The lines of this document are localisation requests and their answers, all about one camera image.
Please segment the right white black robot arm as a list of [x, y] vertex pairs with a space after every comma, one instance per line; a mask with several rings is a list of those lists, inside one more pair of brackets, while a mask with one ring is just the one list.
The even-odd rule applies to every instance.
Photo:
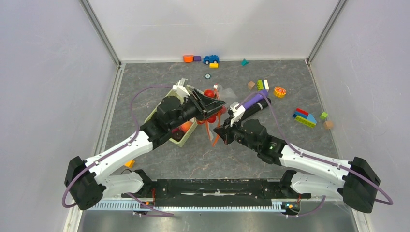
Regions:
[[292, 143], [268, 134], [259, 120], [243, 124], [226, 123], [214, 132], [225, 144], [238, 142], [257, 153], [268, 164], [294, 168], [287, 171], [279, 184], [285, 197], [310, 194], [342, 199], [349, 207], [371, 213], [381, 180], [369, 163], [360, 157], [352, 161], [326, 157], [303, 150]]

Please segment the light green plastic basket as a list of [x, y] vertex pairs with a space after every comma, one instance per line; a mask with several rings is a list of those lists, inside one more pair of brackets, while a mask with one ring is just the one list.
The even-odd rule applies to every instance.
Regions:
[[[168, 96], [174, 96], [174, 97], [176, 97], [180, 100], [181, 104], [183, 103], [181, 98], [179, 96], [177, 96], [176, 92], [172, 89], [165, 95], [165, 97], [168, 97]], [[154, 110], [148, 115], [148, 117], [145, 119], [144, 123], [148, 122], [152, 118], [152, 116], [156, 113], [156, 111], [157, 111], [157, 107], [155, 107]], [[189, 121], [192, 121], [193, 125], [188, 130], [188, 132], [185, 133], [184, 137], [182, 138], [182, 140], [180, 142], [177, 142], [177, 141], [173, 140], [172, 138], [170, 138], [168, 141], [175, 144], [178, 147], [183, 147], [185, 145], [185, 143], [188, 141], [188, 139], [191, 137], [191, 135], [193, 134], [193, 132], [195, 131], [197, 126], [199, 125], [196, 118], [191, 118]]]

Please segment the clear orange zip top bag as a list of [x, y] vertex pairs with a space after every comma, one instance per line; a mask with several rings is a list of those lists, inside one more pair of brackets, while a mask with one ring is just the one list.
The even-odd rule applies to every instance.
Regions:
[[229, 117], [227, 113], [230, 105], [238, 100], [237, 95], [231, 88], [224, 88], [222, 85], [215, 84], [213, 87], [205, 89], [205, 94], [216, 100], [222, 100], [225, 104], [214, 115], [205, 121], [198, 121], [198, 126], [204, 131], [204, 140], [213, 147], [217, 144], [220, 137], [214, 132], [214, 129], [221, 126]]

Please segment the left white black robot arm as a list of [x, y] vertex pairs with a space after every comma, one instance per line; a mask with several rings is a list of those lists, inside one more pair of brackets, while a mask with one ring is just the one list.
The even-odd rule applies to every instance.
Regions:
[[135, 132], [126, 140], [94, 157], [82, 160], [79, 156], [69, 162], [66, 173], [62, 205], [67, 195], [81, 210], [87, 210], [101, 199], [124, 193], [148, 196], [152, 184], [136, 171], [129, 174], [113, 175], [125, 162], [149, 153], [167, 142], [172, 130], [196, 118], [206, 120], [223, 108], [225, 101], [211, 98], [193, 89], [184, 100], [176, 96], [166, 96], [156, 107], [155, 113], [142, 126], [136, 125]]

